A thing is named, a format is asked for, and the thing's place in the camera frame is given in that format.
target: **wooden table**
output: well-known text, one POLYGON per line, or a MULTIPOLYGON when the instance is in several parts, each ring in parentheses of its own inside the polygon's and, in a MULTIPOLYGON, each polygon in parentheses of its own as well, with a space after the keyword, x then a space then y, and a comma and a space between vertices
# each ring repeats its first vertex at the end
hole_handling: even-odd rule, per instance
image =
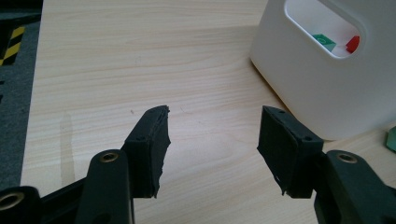
MULTIPOLYGON (((143 113, 169 105, 158 199, 137 223, 317 223, 282 197, 258 145, 261 108, 284 108, 248 52, 266 1, 45 1, 22 185, 49 194, 120 148, 143 113)), ((387 128, 327 142, 396 187, 387 128)))

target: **gray floor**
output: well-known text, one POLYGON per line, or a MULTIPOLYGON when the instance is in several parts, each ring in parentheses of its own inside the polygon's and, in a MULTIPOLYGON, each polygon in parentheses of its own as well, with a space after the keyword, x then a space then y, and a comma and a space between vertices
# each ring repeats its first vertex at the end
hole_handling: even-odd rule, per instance
MULTIPOLYGON (((41 10, 0 11, 0 20, 37 13, 41 10)), ((16 62, 0 66, 0 190, 21 183, 40 22, 23 26, 25 32, 16 62)))

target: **bolt hole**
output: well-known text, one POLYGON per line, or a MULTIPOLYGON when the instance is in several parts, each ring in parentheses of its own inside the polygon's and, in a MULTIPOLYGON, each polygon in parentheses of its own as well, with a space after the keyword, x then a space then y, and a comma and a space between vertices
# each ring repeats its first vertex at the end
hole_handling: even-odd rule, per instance
POLYGON ((0 198, 0 211, 7 210, 20 203, 24 198, 22 192, 11 192, 0 198))
POLYGON ((109 213, 103 213, 95 217, 92 224, 107 224, 111 220, 111 215, 109 213))
POLYGON ((109 152, 103 156, 100 157, 101 162, 111 162, 116 160, 119 157, 119 154, 114 153, 114 152, 109 152))
POLYGON ((348 162, 348 163, 356 163, 356 162, 358 162, 358 160, 354 156, 347 155, 345 153, 337 154, 337 158, 340 161, 344 161, 344 162, 348 162))

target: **white plastic container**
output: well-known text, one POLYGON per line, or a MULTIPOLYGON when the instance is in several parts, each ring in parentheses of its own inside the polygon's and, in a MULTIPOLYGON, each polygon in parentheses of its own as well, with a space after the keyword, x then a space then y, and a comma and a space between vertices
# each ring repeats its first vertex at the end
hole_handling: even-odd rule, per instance
POLYGON ((335 140, 396 120, 396 1, 268 0, 250 58, 293 115, 335 140), (337 46, 326 50, 312 35, 337 46), (360 36, 356 51, 345 44, 360 36))

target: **green object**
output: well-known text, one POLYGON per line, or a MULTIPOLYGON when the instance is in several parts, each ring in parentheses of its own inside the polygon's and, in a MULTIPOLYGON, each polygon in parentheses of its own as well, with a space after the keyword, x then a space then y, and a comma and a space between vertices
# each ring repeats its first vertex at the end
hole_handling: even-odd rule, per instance
POLYGON ((387 147, 396 151, 396 127, 391 128, 388 132, 387 147))
POLYGON ((329 39, 326 35, 312 35, 323 47, 325 47, 329 52, 335 48, 335 43, 329 39))

